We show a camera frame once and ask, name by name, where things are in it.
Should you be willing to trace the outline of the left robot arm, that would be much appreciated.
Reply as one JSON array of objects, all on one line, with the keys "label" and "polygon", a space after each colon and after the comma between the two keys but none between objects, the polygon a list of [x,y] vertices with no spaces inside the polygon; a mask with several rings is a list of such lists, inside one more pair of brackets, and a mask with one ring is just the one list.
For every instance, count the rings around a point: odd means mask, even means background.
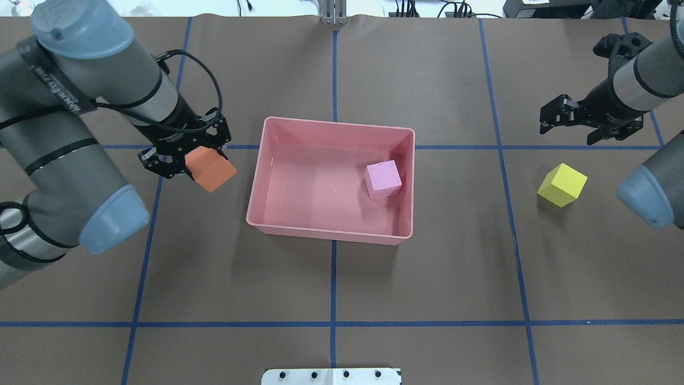
[{"label": "left robot arm", "polygon": [[106,1],[46,1],[33,34],[2,53],[2,146],[36,189],[2,203],[2,288],[61,260],[75,247],[100,254],[146,227],[150,214],[82,120],[122,114],[151,148],[142,166],[187,175],[208,191],[237,173],[224,154],[231,134],[218,105],[193,112],[166,61],[150,54]]}]

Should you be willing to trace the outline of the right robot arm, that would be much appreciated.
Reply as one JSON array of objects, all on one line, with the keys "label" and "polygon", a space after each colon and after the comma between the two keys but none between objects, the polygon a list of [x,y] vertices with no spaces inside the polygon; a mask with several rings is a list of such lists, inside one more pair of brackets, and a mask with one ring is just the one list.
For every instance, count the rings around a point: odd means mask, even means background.
[{"label": "right robot arm", "polygon": [[[683,92],[682,21],[670,20],[669,32],[652,42],[642,34],[608,34],[592,49],[609,61],[605,80],[574,102],[562,94],[540,109],[540,134],[557,126],[592,128],[587,144],[623,141],[642,129],[655,108]],[[616,195],[654,228],[682,228],[682,133],[638,166]]]}]

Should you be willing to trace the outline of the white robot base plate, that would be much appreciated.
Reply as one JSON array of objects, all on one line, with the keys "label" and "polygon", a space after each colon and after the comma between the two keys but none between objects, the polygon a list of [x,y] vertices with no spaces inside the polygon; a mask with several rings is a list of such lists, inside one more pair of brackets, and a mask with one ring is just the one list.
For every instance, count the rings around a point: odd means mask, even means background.
[{"label": "white robot base plate", "polygon": [[403,384],[401,370],[390,367],[269,369],[261,384]]}]

